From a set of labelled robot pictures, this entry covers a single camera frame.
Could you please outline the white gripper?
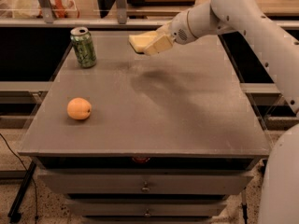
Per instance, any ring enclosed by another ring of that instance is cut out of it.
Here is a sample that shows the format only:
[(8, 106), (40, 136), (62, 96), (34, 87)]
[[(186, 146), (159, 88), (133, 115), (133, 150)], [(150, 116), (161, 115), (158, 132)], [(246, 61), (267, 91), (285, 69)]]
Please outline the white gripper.
[(158, 35), (144, 48), (144, 53), (151, 56), (169, 50), (173, 47), (174, 39), (180, 45), (195, 41), (197, 37), (190, 29), (188, 13), (188, 10), (180, 12), (171, 22), (159, 27), (156, 30)]

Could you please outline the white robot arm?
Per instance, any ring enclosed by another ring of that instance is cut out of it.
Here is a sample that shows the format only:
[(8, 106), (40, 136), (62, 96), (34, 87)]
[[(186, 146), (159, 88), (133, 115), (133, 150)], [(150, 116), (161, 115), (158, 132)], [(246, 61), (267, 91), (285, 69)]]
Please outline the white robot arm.
[[(255, 0), (210, 0), (183, 11), (158, 29), (147, 55), (204, 35), (239, 32), (292, 109), (299, 112), (298, 40), (268, 19)], [(258, 224), (299, 224), (299, 125), (280, 136), (266, 165)]]

